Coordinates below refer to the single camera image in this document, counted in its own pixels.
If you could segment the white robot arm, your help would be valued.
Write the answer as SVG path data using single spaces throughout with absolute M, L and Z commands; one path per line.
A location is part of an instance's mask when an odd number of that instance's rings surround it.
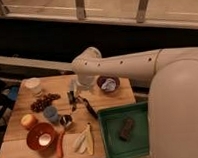
M 89 47 L 72 60 L 72 71 L 82 85 L 99 75 L 146 84 L 150 158 L 198 158 L 198 47 L 108 58 Z

